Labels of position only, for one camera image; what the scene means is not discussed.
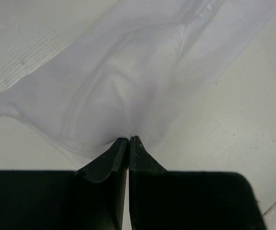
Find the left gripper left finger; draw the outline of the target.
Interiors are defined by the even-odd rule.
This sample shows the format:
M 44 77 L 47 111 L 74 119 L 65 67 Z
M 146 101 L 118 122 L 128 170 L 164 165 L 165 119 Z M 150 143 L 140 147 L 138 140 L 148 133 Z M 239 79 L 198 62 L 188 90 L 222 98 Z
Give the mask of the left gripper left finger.
M 0 230 L 120 230 L 128 141 L 77 171 L 0 170 Z

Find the white t shirt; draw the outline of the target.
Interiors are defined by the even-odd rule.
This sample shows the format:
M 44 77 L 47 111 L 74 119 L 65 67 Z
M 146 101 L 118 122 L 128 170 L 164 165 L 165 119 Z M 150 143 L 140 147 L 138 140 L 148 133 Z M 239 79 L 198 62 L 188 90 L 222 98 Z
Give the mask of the white t shirt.
M 276 0 L 118 0 L 0 92 L 0 116 L 82 167 L 118 138 L 155 149 L 276 13 Z

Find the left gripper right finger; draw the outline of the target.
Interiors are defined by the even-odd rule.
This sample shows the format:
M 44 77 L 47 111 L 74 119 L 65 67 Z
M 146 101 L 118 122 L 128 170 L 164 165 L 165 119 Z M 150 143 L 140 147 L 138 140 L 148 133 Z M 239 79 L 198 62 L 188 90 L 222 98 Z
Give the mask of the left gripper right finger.
M 168 171 L 130 140 L 129 210 L 134 230 L 264 230 L 249 182 L 236 172 Z

